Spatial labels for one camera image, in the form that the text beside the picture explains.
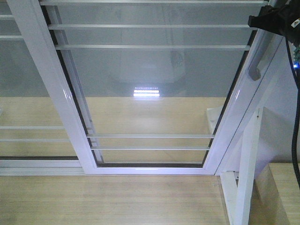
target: white aluminum frame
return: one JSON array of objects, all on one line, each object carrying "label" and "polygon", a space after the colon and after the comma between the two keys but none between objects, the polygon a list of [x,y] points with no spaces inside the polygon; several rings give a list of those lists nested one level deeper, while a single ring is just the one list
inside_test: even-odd
[{"label": "white aluminum frame", "polygon": [[237,129],[241,127],[242,123],[247,124],[253,114],[256,108],[254,99],[259,99],[260,94],[265,90],[262,83],[270,81],[268,77],[262,76],[260,80],[254,82],[249,76],[248,67],[255,57],[260,57],[257,48],[266,36],[264,31],[259,30],[249,50],[240,78],[234,88],[203,168],[97,168],[38,0],[7,0],[7,2],[86,174],[214,175],[228,146],[232,144]]},{"label": "white aluminum frame", "polygon": [[244,24],[50,24],[49,30],[72,30],[90,28],[197,28],[220,30],[257,30]]},{"label": "white aluminum frame", "polygon": [[145,3],[145,4],[205,4],[205,5],[259,5],[265,6],[267,1],[259,0],[41,0],[42,6],[57,6],[65,4],[91,4],[91,3]]}]

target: white wall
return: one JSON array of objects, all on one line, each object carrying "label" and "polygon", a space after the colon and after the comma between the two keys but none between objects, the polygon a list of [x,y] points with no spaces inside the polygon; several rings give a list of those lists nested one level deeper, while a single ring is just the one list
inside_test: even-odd
[{"label": "white wall", "polygon": [[[288,64],[286,52],[283,60]],[[265,104],[262,116],[256,175],[269,162],[291,162],[291,144],[297,104],[297,88],[291,70],[279,75],[279,80]]]}]

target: white metal bar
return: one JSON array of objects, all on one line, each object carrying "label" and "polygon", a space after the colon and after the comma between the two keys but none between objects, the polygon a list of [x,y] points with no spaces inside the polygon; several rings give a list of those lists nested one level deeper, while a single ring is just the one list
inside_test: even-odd
[{"label": "white metal bar", "polygon": [[7,3],[84,171],[95,173],[97,165],[39,2]]},{"label": "white metal bar", "polygon": [[[98,168],[100,174],[169,174],[169,175],[210,175],[206,170],[202,168],[174,168],[174,167],[101,167]],[[80,167],[0,167],[0,176],[47,176],[47,175],[85,175],[84,171]]]},{"label": "white metal bar", "polygon": [[87,135],[88,138],[214,138],[214,135],[156,135],[156,134],[94,134]]},{"label": "white metal bar", "polygon": [[98,49],[217,49],[248,51],[248,45],[56,45],[56,50],[71,50],[77,48]]},{"label": "white metal bar", "polygon": [[74,3],[136,3],[136,4],[205,4],[205,5],[219,5],[219,4],[234,4],[234,5],[267,5],[267,1],[259,0],[41,0],[42,6],[57,6]]},{"label": "white metal bar", "polygon": [[23,37],[21,35],[0,35],[0,41],[21,41]]},{"label": "white metal bar", "polygon": [[236,206],[236,194],[238,192],[238,187],[236,184],[235,176],[232,171],[223,172],[220,174],[222,190],[224,193],[224,199],[227,208],[227,214],[229,218],[230,225],[234,225],[234,215]]},{"label": "white metal bar", "polygon": [[234,225],[245,225],[249,222],[262,114],[263,109],[258,108],[243,133]]},{"label": "white metal bar", "polygon": [[0,130],[64,130],[63,126],[0,126]]},{"label": "white metal bar", "polygon": [[80,167],[79,160],[0,160],[0,167]]},{"label": "white metal bar", "polygon": [[191,150],[191,151],[208,151],[209,147],[92,147],[92,150]]},{"label": "white metal bar", "polygon": [[15,20],[13,15],[0,15],[0,20]]},{"label": "white metal bar", "polygon": [[4,138],[0,142],[70,142],[69,139],[46,139],[46,138]]},{"label": "white metal bar", "polygon": [[50,24],[49,30],[69,30],[84,28],[199,28],[199,29],[222,29],[222,30],[257,30],[244,24]]},{"label": "white metal bar", "polygon": [[201,164],[202,162],[106,162],[113,164]]},{"label": "white metal bar", "polygon": [[0,176],[78,176],[85,175],[80,167],[0,167]]}]

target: glass pane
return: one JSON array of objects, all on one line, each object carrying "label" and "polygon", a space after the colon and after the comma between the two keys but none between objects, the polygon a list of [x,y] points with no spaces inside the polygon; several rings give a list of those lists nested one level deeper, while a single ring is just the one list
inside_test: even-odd
[{"label": "glass pane", "polygon": [[[205,4],[66,4],[61,19],[96,133],[209,135],[260,7]],[[81,28],[68,27],[68,24]],[[244,25],[237,29],[234,25]],[[217,108],[213,120],[208,110]],[[210,139],[100,138],[104,162],[202,163]],[[138,148],[157,150],[138,150]]]},{"label": "glass pane", "polygon": [[[15,21],[1,20],[0,35],[20,35]],[[1,40],[0,157],[54,156],[76,154],[26,44]]]}]

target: wooden surface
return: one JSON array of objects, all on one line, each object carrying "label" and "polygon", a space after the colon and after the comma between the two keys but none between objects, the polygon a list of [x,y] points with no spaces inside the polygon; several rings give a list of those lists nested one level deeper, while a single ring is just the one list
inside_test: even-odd
[{"label": "wooden surface", "polygon": [[206,110],[224,101],[223,97],[164,97],[159,101],[87,97],[96,131],[111,134],[209,134]]},{"label": "wooden surface", "polygon": [[300,191],[292,164],[268,164],[255,182],[270,225],[300,224]]},{"label": "wooden surface", "polygon": [[1,177],[3,225],[228,225],[215,176]]}]

